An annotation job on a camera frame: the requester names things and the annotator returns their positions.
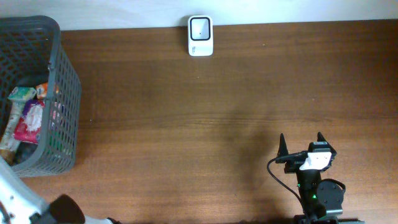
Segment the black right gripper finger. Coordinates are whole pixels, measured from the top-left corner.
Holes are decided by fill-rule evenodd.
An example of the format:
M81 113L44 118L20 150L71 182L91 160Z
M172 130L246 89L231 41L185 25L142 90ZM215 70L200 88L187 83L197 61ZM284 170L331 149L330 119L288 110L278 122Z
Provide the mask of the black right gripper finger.
M325 139L325 137L323 136L323 134L321 132L317 133L317 144L319 145L327 145L328 142Z
M287 156L289 154L289 151L287 149L287 144L285 141L284 135L281 133L280 138L279 138L279 149L277 152L277 157L283 157Z

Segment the red purple tissue pack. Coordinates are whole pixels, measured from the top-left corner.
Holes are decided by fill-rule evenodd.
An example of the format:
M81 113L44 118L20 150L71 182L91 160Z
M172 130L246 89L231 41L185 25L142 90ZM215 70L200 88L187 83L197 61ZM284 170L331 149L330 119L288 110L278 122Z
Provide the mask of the red purple tissue pack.
M24 106L13 137L17 141L38 144L45 103L43 100L28 100Z

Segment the cream tube gold cap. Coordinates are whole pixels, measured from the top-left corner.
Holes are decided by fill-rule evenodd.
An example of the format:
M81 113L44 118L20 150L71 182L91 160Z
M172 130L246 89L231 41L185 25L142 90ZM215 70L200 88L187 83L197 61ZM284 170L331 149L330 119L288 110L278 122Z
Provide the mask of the cream tube gold cap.
M1 156L11 166L15 158L20 141L14 139L13 133L23 112L25 103L13 102L9 120L1 138Z

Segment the mint green snack packet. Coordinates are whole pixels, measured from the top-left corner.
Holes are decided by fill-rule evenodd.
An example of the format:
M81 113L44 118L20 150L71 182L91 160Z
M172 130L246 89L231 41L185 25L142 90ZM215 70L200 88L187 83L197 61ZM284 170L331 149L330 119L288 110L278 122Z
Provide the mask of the mint green snack packet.
M33 99L36 94L35 88L16 86L7 98L11 101L23 102Z

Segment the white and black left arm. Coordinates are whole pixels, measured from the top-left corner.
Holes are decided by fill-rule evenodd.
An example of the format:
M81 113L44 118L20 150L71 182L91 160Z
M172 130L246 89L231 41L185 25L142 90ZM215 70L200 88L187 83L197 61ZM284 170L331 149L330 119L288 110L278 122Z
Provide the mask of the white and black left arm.
M53 202L47 202L28 188L1 159L1 223L116 224L117 221L84 215L77 203L65 194Z

